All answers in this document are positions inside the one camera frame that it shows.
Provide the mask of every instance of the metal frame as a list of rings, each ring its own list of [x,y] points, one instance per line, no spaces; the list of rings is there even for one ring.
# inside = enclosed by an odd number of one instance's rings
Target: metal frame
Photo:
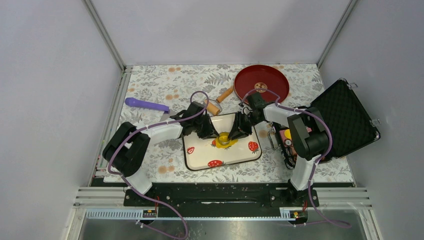
[[[342,31],[343,27],[345,26],[346,22],[348,21],[349,17],[351,16],[353,10],[357,6],[359,0],[350,0],[349,4],[347,5],[346,9],[343,12],[343,15],[340,18],[340,21],[338,21],[337,26],[334,29],[334,32],[332,33],[329,41],[327,42],[327,45],[324,48],[324,51],[322,52],[321,56],[318,59],[318,62],[316,63],[318,69],[321,68],[324,61],[326,60],[326,57],[332,48],[334,42],[336,41],[337,37],[339,36],[340,32]]]
[[[75,199],[75,214],[67,240],[77,240],[84,219],[138,219],[152,207],[124,206],[127,187],[80,187]],[[364,187],[315,187],[321,210],[356,210],[368,240],[382,240],[367,189]],[[281,217],[185,217],[187,221],[287,221],[287,212],[296,207],[280,207]],[[179,220],[178,217],[142,218],[142,220]]]
[[[104,43],[106,44],[107,48],[109,49],[110,53],[112,54],[113,59],[115,60],[118,67],[121,69],[121,71],[125,70],[125,63],[122,60],[117,48],[114,45],[114,42],[111,39],[111,36],[109,35],[108,31],[105,28],[105,25],[103,24],[102,20],[99,17],[99,14],[96,11],[96,8],[94,7],[91,0],[82,0],[84,5],[87,8],[88,13],[90,14],[94,24],[96,25],[97,29],[100,32],[101,37],[104,40]]]
[[[133,71],[132,66],[127,66],[125,71],[122,74],[121,79],[119,80],[118,85],[116,86],[115,94],[113,95],[112,106],[110,106],[109,114],[107,116],[106,125],[104,126],[103,133],[101,135],[100,143],[97,149],[97,159],[94,161],[94,165],[91,171],[90,176],[102,176],[104,172],[100,171],[103,168],[106,168],[108,164],[101,157],[102,150],[111,139],[112,133],[114,133],[118,127],[118,122],[121,114],[121,110],[124,104],[125,94],[127,91],[128,84],[130,83],[131,73]],[[87,186],[90,186],[92,182],[92,177],[88,182]]]

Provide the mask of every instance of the white wall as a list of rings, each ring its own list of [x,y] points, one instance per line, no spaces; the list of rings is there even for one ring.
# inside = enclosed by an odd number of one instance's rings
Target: white wall
[[[316,63],[349,0],[93,0],[127,64]]]
[[[0,239],[57,240],[120,71],[80,0],[0,7]]]
[[[326,86],[356,82],[382,125],[381,140],[348,156],[385,240],[422,239],[424,228],[424,1],[361,1],[321,68]]]

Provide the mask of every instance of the orange handle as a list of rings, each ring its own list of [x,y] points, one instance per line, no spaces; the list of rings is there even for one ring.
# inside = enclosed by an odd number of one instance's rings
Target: orange handle
[[[219,96],[219,97],[217,97],[216,98],[216,101],[218,102],[218,103],[221,103],[222,101],[224,101],[224,99],[226,98],[226,97],[228,97],[232,92],[234,91],[234,88],[233,87],[230,87],[230,88],[228,88],[223,94],[221,94],[221,96]]]
[[[209,104],[206,106],[206,109],[209,113],[211,113],[214,116],[218,115],[221,112],[221,110],[217,108],[217,106],[213,105],[211,102],[209,102]]]

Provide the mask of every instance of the table surface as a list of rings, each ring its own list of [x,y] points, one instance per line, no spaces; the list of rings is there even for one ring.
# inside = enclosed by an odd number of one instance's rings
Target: table surface
[[[202,90],[214,99],[231,87],[237,73],[247,64],[209,65],[138,65],[134,66],[126,92],[126,98],[159,103],[176,112],[186,109],[193,92]],[[284,106],[308,105],[324,91],[320,72],[316,64],[270,65],[281,71],[289,83],[289,94],[282,102]],[[195,101],[205,97],[197,94]],[[239,98],[233,92],[222,103],[222,114],[239,110]],[[122,106],[119,125],[130,122],[137,128],[159,122],[163,112],[137,107]],[[191,171],[184,159],[182,139],[172,139],[149,146],[142,170],[152,182],[286,182],[292,170],[286,168],[283,156],[271,148],[267,133],[270,125],[262,122],[255,127],[262,156],[255,161]],[[334,159],[319,164],[313,177],[315,182],[353,182],[347,159]],[[104,174],[107,183],[122,182],[117,175]]]

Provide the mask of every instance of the white tray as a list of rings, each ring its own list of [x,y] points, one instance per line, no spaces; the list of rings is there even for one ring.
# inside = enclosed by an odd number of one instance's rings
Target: white tray
[[[234,118],[235,113],[230,113],[212,116],[210,119],[218,133],[229,133],[233,126]],[[262,154],[261,145],[254,127],[252,127],[250,136],[238,139],[229,148],[217,148],[213,144],[214,139],[200,139],[195,132],[183,137],[182,142],[185,164],[192,171],[257,160]]]

